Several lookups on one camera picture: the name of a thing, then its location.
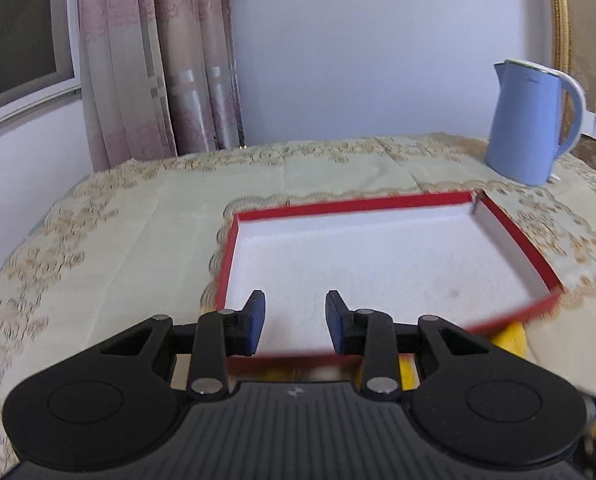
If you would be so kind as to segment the window with white frame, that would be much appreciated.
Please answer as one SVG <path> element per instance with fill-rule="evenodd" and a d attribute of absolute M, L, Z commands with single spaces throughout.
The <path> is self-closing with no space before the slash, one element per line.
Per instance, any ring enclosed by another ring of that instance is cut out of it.
<path fill-rule="evenodd" d="M 0 126 L 80 89 L 78 0 L 0 0 Z"/>

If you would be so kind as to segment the pink floral curtain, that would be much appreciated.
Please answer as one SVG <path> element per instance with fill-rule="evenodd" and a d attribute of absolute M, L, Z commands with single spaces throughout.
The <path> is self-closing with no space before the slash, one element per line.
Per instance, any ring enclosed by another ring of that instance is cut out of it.
<path fill-rule="evenodd" d="M 79 0 L 95 170 L 245 144 L 229 0 Z"/>

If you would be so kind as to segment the blue electric kettle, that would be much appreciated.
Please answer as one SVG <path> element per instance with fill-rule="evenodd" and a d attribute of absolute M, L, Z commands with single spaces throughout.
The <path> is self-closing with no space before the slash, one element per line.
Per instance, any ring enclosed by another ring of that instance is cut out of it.
<path fill-rule="evenodd" d="M 543 185 L 580 140 L 584 90 L 569 74 L 529 61 L 505 60 L 494 70 L 499 96 L 484 162 L 507 179 Z"/>

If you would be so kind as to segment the cream embroidered tablecloth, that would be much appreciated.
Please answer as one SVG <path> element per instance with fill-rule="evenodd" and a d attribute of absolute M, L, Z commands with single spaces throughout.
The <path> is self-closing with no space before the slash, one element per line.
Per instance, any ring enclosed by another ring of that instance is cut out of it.
<path fill-rule="evenodd" d="M 484 151 L 445 133 L 289 142 L 132 160 L 80 182 L 0 270 L 0 477 L 16 464 L 1 422 L 10 390 L 149 315 L 194 321 L 242 209 L 482 188 L 567 289 L 528 326 L 531 356 L 596 393 L 596 170 L 567 155 L 554 183 L 527 188 L 485 166 Z"/>

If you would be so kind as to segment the red shallow cardboard box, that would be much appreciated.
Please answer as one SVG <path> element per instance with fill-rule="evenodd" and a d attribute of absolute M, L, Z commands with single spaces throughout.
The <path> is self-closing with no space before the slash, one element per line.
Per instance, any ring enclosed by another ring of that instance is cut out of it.
<path fill-rule="evenodd" d="M 215 304 L 263 292 L 257 353 L 240 370 L 349 366 L 325 321 L 327 292 L 399 323 L 435 314 L 475 334 L 549 312 L 563 287 L 529 237 L 481 190 L 334 200 L 235 214 Z"/>

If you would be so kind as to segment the yellow fruit piece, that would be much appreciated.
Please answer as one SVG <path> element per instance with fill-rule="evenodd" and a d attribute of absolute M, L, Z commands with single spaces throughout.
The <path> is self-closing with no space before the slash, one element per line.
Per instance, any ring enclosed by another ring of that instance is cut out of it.
<path fill-rule="evenodd" d="M 519 358 L 530 362 L 534 361 L 528 339 L 526 339 L 526 331 L 520 322 L 510 323 L 503 330 L 494 334 L 490 341 L 496 347 L 506 350 L 514 356 L 519 356 Z"/>
<path fill-rule="evenodd" d="M 361 363 L 354 375 L 354 386 L 357 389 L 361 388 L 362 385 L 362 373 L 364 363 Z M 399 367 L 401 374 L 401 388 L 403 391 L 414 390 L 419 384 L 420 380 L 415 367 L 414 357 L 411 354 L 400 354 L 399 355 Z"/>

